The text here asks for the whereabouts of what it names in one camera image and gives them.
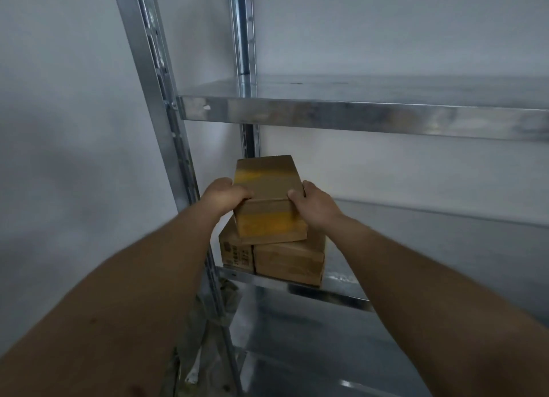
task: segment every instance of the left hand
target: left hand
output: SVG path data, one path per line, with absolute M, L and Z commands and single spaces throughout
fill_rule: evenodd
M 250 199 L 253 195 L 245 187 L 233 185 L 230 178 L 221 177 L 210 183 L 200 202 L 220 218 L 236 208 L 244 199 Z

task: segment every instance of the forearm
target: forearm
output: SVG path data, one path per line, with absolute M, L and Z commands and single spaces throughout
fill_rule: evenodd
M 0 361 L 0 394 L 156 395 L 216 222 L 196 204 L 102 263 Z
M 518 339 L 518 352 L 531 352 L 532 343 L 548 343 L 544 328 L 501 297 L 358 221 L 342 215 L 326 233 L 435 394 L 480 390 L 484 378 L 479 372 L 491 369 Z M 501 378 L 489 387 L 497 382 L 508 387 L 507 380 L 525 369 L 515 359 L 507 362 L 514 373 L 496 370 Z

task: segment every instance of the cardboard box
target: cardboard box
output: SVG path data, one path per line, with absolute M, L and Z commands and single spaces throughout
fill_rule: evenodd
M 303 192 L 291 155 L 240 159 L 234 182 L 254 191 L 254 197 L 234 211 L 243 243 L 269 244 L 307 238 L 307 224 L 287 196 L 290 189 Z
M 238 238 L 237 225 L 232 216 L 219 234 L 219 246 L 223 264 L 254 272 L 253 247 L 242 244 Z
M 305 241 L 254 247 L 257 274 L 320 286 L 325 265 L 326 236 L 309 228 Z

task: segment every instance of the metal upright post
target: metal upright post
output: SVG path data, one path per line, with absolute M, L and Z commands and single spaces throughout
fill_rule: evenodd
M 230 12 L 236 73 L 240 78 L 240 93 L 245 97 L 256 97 L 254 1 L 230 0 Z M 259 157 L 261 155 L 259 125 L 241 124 L 240 141 L 243 157 Z
M 177 210 L 200 199 L 187 132 L 184 108 L 177 104 L 168 47 L 156 0 L 116 0 L 134 56 L 137 73 Z M 211 248 L 206 255 L 199 296 L 205 312 L 220 330 L 218 350 L 234 394 L 242 395 L 234 347 L 226 324 L 223 298 Z

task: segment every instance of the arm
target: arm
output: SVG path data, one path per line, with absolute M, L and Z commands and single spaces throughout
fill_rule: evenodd
M 249 197 L 217 179 L 202 200 L 103 262 L 0 360 L 0 395 L 158 395 L 212 230 Z
M 341 213 L 310 182 L 289 198 L 347 259 L 434 395 L 549 395 L 549 332 L 470 278 Z

